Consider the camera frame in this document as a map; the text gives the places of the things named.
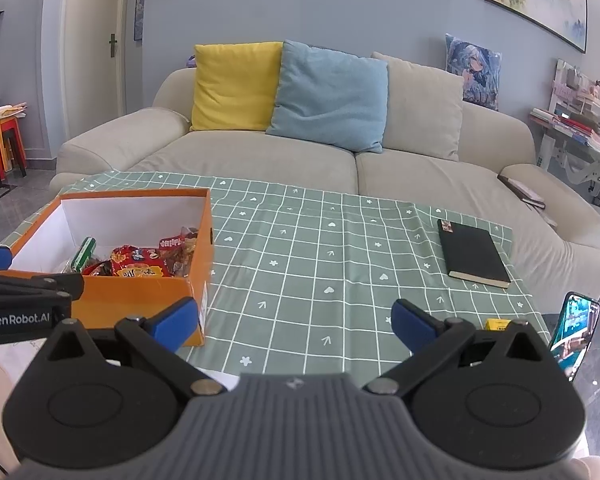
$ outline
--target notebook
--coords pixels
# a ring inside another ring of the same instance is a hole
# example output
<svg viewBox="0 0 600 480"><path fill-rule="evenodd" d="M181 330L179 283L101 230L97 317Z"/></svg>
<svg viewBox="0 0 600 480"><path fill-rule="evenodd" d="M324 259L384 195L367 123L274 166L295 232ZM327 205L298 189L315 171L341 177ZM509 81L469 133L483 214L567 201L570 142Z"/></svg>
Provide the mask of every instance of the notebook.
<svg viewBox="0 0 600 480"><path fill-rule="evenodd" d="M507 186L522 202L539 207L540 209L545 208L544 198L536 193L530 187L525 186L519 180L513 180L504 175L498 175L498 180Z"/></svg>
<svg viewBox="0 0 600 480"><path fill-rule="evenodd" d="M438 232L449 276L501 288L511 284L488 231L438 220Z"/></svg>

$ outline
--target anime pillow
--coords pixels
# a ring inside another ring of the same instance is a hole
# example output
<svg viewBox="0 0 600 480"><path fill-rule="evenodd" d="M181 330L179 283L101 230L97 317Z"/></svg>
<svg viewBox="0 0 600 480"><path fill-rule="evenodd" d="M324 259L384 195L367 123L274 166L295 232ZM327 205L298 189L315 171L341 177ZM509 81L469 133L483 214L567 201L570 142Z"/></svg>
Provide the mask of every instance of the anime pillow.
<svg viewBox="0 0 600 480"><path fill-rule="evenodd" d="M463 99L498 110L502 54L446 35L446 71L464 78Z"/></svg>

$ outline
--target white door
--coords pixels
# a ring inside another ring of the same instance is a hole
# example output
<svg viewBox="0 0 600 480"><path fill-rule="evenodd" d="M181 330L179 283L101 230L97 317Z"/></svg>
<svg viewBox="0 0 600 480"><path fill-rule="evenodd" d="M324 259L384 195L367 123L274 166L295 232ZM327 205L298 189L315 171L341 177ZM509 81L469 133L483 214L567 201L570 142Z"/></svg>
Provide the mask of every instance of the white door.
<svg viewBox="0 0 600 480"><path fill-rule="evenodd" d="M124 113L124 1L64 0L61 71L69 138Z"/></svg>

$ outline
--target yellow pillow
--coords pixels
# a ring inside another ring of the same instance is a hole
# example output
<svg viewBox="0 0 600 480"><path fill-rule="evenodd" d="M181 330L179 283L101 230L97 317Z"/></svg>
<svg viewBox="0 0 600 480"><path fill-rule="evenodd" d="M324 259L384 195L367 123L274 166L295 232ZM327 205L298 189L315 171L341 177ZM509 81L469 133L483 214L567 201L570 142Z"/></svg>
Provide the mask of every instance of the yellow pillow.
<svg viewBox="0 0 600 480"><path fill-rule="evenodd" d="M278 41L196 45L191 130L266 130L281 58Z"/></svg>

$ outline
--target smartphone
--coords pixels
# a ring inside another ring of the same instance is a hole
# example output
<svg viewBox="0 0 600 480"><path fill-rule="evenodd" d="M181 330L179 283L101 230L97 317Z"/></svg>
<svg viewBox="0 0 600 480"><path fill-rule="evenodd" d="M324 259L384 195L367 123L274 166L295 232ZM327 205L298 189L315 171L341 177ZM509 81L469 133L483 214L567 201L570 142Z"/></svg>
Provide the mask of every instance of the smartphone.
<svg viewBox="0 0 600 480"><path fill-rule="evenodd" d="M596 300L576 292L564 298L549 350L570 381L589 349L599 316L600 304Z"/></svg>

